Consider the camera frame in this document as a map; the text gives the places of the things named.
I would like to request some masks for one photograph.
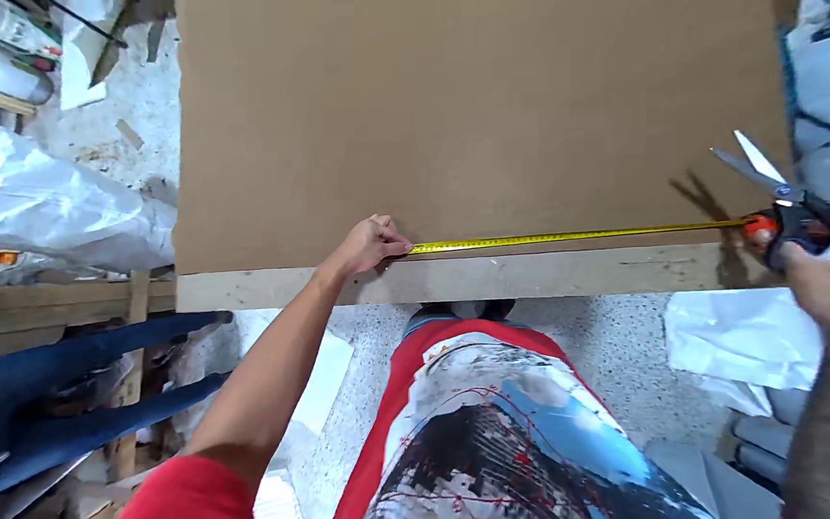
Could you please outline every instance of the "brown cardboard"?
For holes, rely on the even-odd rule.
[[[181,4],[179,273],[313,266],[375,212],[416,242],[705,221],[687,171],[739,216],[770,198],[708,152],[734,128],[787,164],[764,2]]]

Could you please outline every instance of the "wooden frame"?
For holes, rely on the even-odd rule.
[[[315,269],[179,276],[179,312],[283,308]],[[596,296],[767,286],[778,281],[748,252],[698,244],[389,263],[348,280],[340,305]]]

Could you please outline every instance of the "blue jeans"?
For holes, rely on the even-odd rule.
[[[167,342],[217,319],[215,312],[178,314],[0,357],[0,491],[166,419],[219,389],[228,374],[209,375],[132,406],[96,409],[68,419],[26,418],[20,412],[40,396],[126,352]]]
[[[432,309],[420,309],[419,311],[415,312],[411,318],[409,318],[409,322],[406,324],[406,330],[402,333],[402,339],[405,340],[406,337],[415,332],[425,324],[429,322],[435,321],[453,321],[453,320],[460,320],[461,318],[457,316],[453,312],[449,311],[436,311]],[[530,328],[525,324],[520,324],[517,322],[512,322],[507,319],[496,321],[501,322],[501,324],[507,324],[508,326],[513,326],[515,328]]]

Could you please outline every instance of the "fingers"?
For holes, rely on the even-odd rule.
[[[384,258],[386,256],[402,256],[412,250],[412,244],[408,242],[392,242],[381,245]]]
[[[396,223],[393,222],[393,219],[388,214],[383,216],[374,216],[370,217],[371,220],[377,222],[380,225],[379,235],[383,239],[388,242],[402,242],[402,243],[411,243],[407,237],[399,233],[398,228],[396,227]]]
[[[787,263],[787,280],[796,288],[797,283],[806,284],[830,269],[830,261],[816,258],[794,242],[787,242],[780,248]]]

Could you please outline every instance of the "measuring tape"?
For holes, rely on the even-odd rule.
[[[435,241],[417,243],[409,254],[426,254],[429,252],[449,252],[471,248],[503,247],[506,245],[524,245],[528,243],[546,243],[550,241],[579,240],[584,238],[602,238],[605,236],[648,235],[651,233],[669,233],[671,231],[695,231],[698,229],[720,229],[722,227],[741,227],[745,220],[724,220],[721,222],[684,223],[680,225],[659,225],[658,227],[631,227],[609,231],[580,231],[577,233],[559,233],[555,235],[507,236],[504,238],[477,238],[472,240]]]

